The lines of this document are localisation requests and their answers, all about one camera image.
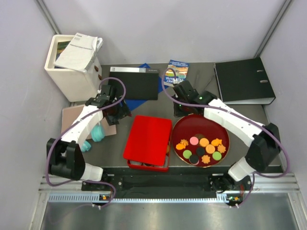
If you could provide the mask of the metal tongs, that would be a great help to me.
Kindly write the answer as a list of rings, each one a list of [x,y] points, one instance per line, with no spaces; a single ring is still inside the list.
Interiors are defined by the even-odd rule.
[[[215,73],[209,74],[197,71],[193,86],[198,90],[198,92],[205,92],[214,78]]]

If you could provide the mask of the red box lid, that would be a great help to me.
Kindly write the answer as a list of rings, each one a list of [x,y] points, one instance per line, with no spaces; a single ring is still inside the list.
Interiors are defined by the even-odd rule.
[[[123,158],[131,168],[141,169],[146,165],[163,167],[170,135],[172,121],[166,118],[137,115],[134,118]]]

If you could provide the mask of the red cookie box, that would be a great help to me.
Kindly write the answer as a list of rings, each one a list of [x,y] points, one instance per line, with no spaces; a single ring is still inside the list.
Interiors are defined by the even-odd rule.
[[[166,153],[168,145],[170,136],[135,140],[129,138],[123,158],[131,169],[164,173],[169,169],[170,153]],[[143,163],[152,164],[154,167],[145,167]]]

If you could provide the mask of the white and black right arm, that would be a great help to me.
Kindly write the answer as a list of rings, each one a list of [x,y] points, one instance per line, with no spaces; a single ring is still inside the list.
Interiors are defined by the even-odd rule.
[[[202,112],[203,116],[241,139],[248,151],[235,162],[223,176],[224,184],[234,190],[251,173],[261,173],[281,152],[279,129],[273,123],[264,125],[252,121],[229,106],[214,94],[205,91],[200,95],[189,81],[173,81],[174,110],[189,109],[191,113]]]

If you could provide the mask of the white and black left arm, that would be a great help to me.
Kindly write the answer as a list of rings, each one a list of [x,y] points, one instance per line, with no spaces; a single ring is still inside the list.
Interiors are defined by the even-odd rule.
[[[67,178],[69,181],[92,181],[98,190],[107,188],[109,179],[103,175],[103,168],[85,163],[81,148],[87,137],[104,118],[103,111],[114,106],[127,108],[123,95],[116,97],[116,89],[110,85],[100,85],[96,97],[88,99],[77,119],[56,139],[47,142],[46,181],[51,186],[49,175]]]

